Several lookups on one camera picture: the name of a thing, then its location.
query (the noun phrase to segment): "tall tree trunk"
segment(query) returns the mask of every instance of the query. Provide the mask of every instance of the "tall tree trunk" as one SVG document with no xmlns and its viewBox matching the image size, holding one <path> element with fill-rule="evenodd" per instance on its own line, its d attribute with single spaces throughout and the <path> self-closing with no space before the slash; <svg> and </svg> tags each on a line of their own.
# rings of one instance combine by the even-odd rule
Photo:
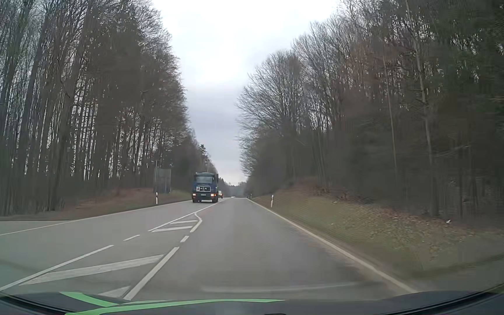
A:
<svg viewBox="0 0 504 315">
<path fill-rule="evenodd" d="M 69 121 L 71 119 L 71 109 L 73 106 L 73 101 L 75 98 L 75 92 L 76 92 L 76 87 L 77 87 L 77 80 L 79 78 L 80 74 L 80 66 L 81 66 L 81 59 L 83 55 L 85 54 L 85 49 L 86 49 L 86 40 L 88 37 L 88 32 L 90 29 L 90 26 L 93 21 L 93 15 L 94 15 L 94 8 L 93 8 L 93 3 L 92 1 L 88 2 L 88 7 L 86 11 L 85 18 L 83 20 L 83 27 L 81 30 L 80 34 L 80 39 L 79 43 L 77 44 L 77 48 L 75 51 L 75 57 L 73 64 L 71 66 L 71 75 L 67 79 L 67 82 L 64 87 L 64 93 L 65 93 L 65 98 L 63 102 L 63 109 L 60 113 L 60 124 L 58 127 L 58 137 L 59 139 L 59 148 L 57 150 L 58 156 L 57 156 L 57 161 L 55 164 L 55 169 L 54 169 L 54 174 L 55 174 L 55 179 L 54 182 L 51 186 L 51 191 L 48 194 L 48 210 L 54 211 L 56 210 L 57 206 L 57 193 L 58 193 L 58 187 L 61 181 L 62 173 L 63 173 L 63 160 L 64 160 L 64 155 L 66 153 L 66 146 L 69 144 L 69 135 L 71 134 L 71 131 L 69 130 Z"/>
</svg>

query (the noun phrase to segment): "blue truck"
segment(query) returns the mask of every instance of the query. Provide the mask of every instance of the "blue truck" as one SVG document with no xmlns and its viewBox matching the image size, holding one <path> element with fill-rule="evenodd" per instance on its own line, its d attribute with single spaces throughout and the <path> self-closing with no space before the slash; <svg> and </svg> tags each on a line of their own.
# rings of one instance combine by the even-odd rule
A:
<svg viewBox="0 0 504 315">
<path fill-rule="evenodd" d="M 192 202 L 211 200 L 219 201 L 219 175 L 214 173 L 196 173 L 192 183 Z"/>
</svg>

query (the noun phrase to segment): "grassy embankment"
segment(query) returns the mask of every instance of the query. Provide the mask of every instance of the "grassy embankment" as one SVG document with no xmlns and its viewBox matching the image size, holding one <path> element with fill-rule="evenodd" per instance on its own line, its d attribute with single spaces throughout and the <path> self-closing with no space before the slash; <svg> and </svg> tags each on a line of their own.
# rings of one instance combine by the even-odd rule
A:
<svg viewBox="0 0 504 315">
<path fill-rule="evenodd" d="M 190 194 L 179 190 L 173 190 L 169 194 L 158 195 L 158 204 L 171 204 L 173 202 L 185 200 L 190 200 Z M 75 205 L 66 206 L 60 211 L 0 216 L 0 221 L 75 220 L 78 218 L 89 218 L 92 216 L 140 209 L 154 205 L 155 194 L 152 188 L 111 190 L 96 198 L 80 200 Z"/>
<path fill-rule="evenodd" d="M 269 208 L 271 196 L 253 198 Z M 422 288 L 487 289 L 504 282 L 504 228 L 470 228 L 442 219 L 279 190 L 272 208 Z"/>
</svg>

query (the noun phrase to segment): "asphalt road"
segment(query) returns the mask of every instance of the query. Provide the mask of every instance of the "asphalt road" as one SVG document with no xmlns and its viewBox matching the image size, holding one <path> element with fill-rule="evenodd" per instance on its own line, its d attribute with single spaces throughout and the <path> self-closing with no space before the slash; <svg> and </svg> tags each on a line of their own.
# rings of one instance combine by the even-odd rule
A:
<svg viewBox="0 0 504 315">
<path fill-rule="evenodd" d="M 244 198 L 76 221 L 0 222 L 0 291 L 131 300 L 366 300 L 406 293 Z"/>
</svg>

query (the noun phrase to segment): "sky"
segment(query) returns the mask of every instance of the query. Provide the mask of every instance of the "sky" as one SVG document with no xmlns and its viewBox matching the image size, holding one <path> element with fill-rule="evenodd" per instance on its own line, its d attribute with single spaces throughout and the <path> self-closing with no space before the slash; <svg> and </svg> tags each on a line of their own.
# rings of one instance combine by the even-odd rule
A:
<svg viewBox="0 0 504 315">
<path fill-rule="evenodd" d="M 323 21 L 339 0 L 155 0 L 180 59 L 190 122 L 219 175 L 237 184 L 240 170 L 236 100 L 248 74 L 270 53 L 291 46 Z"/>
</svg>

